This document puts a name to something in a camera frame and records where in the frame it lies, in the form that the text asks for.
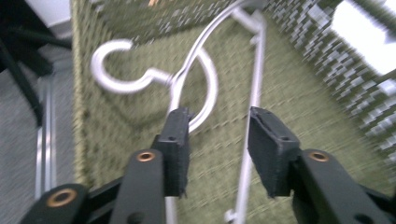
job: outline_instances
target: black clamp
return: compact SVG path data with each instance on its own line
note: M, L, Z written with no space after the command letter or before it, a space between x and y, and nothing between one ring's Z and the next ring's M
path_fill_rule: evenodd
M297 137L268 110L250 109L248 151L270 197L289 196L299 223L396 223L391 199L353 181L331 154L300 150Z
M131 156L125 175L89 193L67 184L45 193L22 224L165 223L165 196L181 197L190 161L187 108L172 111L151 149Z

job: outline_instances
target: green mesh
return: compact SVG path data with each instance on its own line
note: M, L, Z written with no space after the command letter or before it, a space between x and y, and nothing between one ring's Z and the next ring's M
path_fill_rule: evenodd
M102 90L92 79L90 59L100 44L115 36L114 31L92 4L76 0L73 9L76 179L98 188L121 176L129 156L149 147L154 135L161 132L169 93L161 85L134 95ZM334 101L332 90L315 77L315 67L303 62L289 37L278 31L271 14L265 15L268 27L261 106L296 133L302 148L331 152L358 183L391 194L385 156L373 151L377 142L364 136L358 122ZM115 53L106 68L115 77L128 80L141 77L149 67L175 73L203 29L193 27ZM227 20L205 43L219 73L219 97L210 117L190 137L188 198L178 202L179 223L221 223L224 212L234 207L253 70L251 37L236 21ZM198 112L205 86L197 63L187 78L182 105ZM295 223L290 200L267 199L253 171L247 223L264 220Z
M149 2L157 2L153 7ZM128 36L142 44L209 23L232 0L106 0L100 14L116 37Z
M391 176L395 181L396 169L390 161L396 160L396 122L393 119L396 96L380 88L385 82L396 82L395 71L380 76L332 30L332 15L340 2L270 1L267 10L283 35L302 53L303 61L313 64L315 75L323 80L332 97L357 121L365 135L377 142L374 150L389 155L387 162L389 169L393 169ZM376 14L383 10L364 1L354 2L359 3L355 7L373 10ZM392 34L396 16L385 14L387 16L377 17L370 12Z

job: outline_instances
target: copper rivet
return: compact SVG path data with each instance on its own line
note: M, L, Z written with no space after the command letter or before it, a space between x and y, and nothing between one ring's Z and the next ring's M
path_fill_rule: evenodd
M65 194L65 197L61 200L57 200L57 198ZM73 189L61 189L55 193L53 193L49 199L47 200L47 206L48 207L60 207L64 206L65 204L68 204L72 202L75 198L77 197L77 193Z
M154 159L155 154L152 152L142 152L139 155L137 155L137 159L139 161L152 161Z
M329 157L321 152L311 152L309 157L314 161L328 161Z

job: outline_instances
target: silver hook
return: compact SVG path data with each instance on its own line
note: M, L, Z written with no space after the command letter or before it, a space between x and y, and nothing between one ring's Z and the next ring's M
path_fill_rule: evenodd
M168 113L177 109L184 81L189 72L188 70L179 72L176 76L171 76L162 70L149 68L145 75L135 81L122 81L115 79L106 71L104 60L109 53L130 50L132 46L132 41L128 39L110 40L100 46L92 55L91 59L91 72L93 74L93 78L104 89L118 94L142 91L151 82L161 83L170 87L171 103L168 108ZM190 122L190 132L198 128L207 119L216 104L219 89L216 68L207 52L204 49L198 49L196 57L204 68L207 83L207 95L203 108Z
M216 69L215 69L215 67L213 65L213 62L211 61L210 57L207 55L207 53L203 49L203 44L208 39L210 34L214 31L214 29L232 14L235 16L235 19L240 21L247 29L249 29L249 31L253 31L253 33L258 32L259 30L256 30L256 28L255 28L256 25L253 24L250 21L245 20L244 19L245 16L241 15L241 13L243 13L243 12L241 12L237 8L239 8L239 7L244 8L244 7L251 6L251 7L263 9L266 4L267 3L262 1L262 0L237 0L234 3L232 3L231 5L229 5L227 8L225 8L224 11L222 11L201 32L200 36L197 38L197 40L195 41L194 45L192 46L192 48L191 48L191 50L190 50L185 62L183 63L182 68L179 70L179 72L177 72L175 74L174 77L172 77L172 80L170 81L170 83L168 82L169 79L166 79L166 81L164 82L166 85L170 85L171 86L170 89L171 89L171 98L172 98L172 100L171 100L171 104L170 104L169 110L168 110L168 111L170 111L170 110L172 110L172 108L173 109L178 108L178 104L179 104L180 95L181 95L181 91L182 91L184 80L186 78L186 75L188 74L188 71L191 68L192 62L195 60L195 58L198 57L198 60L200 60L200 63L203 66L204 71L205 71L206 80L207 80L207 86L208 86L208 88L207 88L208 89L208 93L207 93L207 96L206 96L206 100L205 100L205 104L204 104L203 109L198 114L198 116L194 120L192 120L190 122L190 132L192 132L196 127L198 127L207 118L207 116L210 114L210 111L214 107L214 104L215 104L216 99L217 99L217 94L218 94L217 72L216 72ZM252 16L252 18L255 18L255 17L258 17L256 19L260 20L260 16L258 14ZM256 43L257 45L260 45L260 47L257 47L257 49L261 49L261 50L256 50L256 57L257 58L256 58L255 61L257 63L255 64L255 68L254 68L254 70L255 70L255 72L254 72L255 76L254 77L258 77L256 75L258 75L258 74L260 74L262 72L262 65L261 65L262 60L258 60L258 59L263 59L263 49L264 49L264 44L263 43L265 43L265 38L262 41L258 41L258 43ZM103 65L103 59L106 57L106 55L107 55L107 53L102 58L102 61L100 62L100 65ZM95 65L95 63L96 63L96 61L92 58L92 67ZM107 73L103 73L103 74L105 74L105 75L107 75L107 77L111 78L111 76L109 74L107 74ZM142 90L145 87L147 87L147 85L148 85L145 82L143 84L146 85L146 86L142 85L144 87L142 87L142 88L140 88L138 90ZM260 86L260 82L256 82L255 86ZM108 89L108 90L114 91L114 92L118 92L118 93L128 93L128 92L129 93L133 93L133 92L136 92L136 91L118 91L118 90L111 90L111 89ZM243 169L244 171L241 172L241 180L240 180L240 182L244 182L245 181L246 184L244 184L244 186L242 186L242 189L244 189L244 190L242 190L243 192L241 190L239 190L241 192L238 192L238 197L237 197L238 198L238 202L237 202L237 205L236 205L237 213L235 214L235 217L233 217L233 219L235 218L237 223L244 223L244 221L245 221L246 208L247 208L248 185L249 185L249 182L250 182L250 175L246 175L246 174L250 173L251 160L250 160L249 155L247 153L247 150L245 148L244 148L243 167L245 167L245 169ZM176 203L175 203L175 200L173 198L167 198L165 200L165 202L166 202L166 222L167 223L173 223L173 224L177 223L177 214L176 214Z
M115 93L135 93L145 89L151 82L168 85L171 79L169 74L155 68L150 68L145 75L135 81L122 81L112 77L105 69L105 57L114 51L130 50L134 44L128 39L110 40L100 46L91 59L91 72L94 79L106 90Z

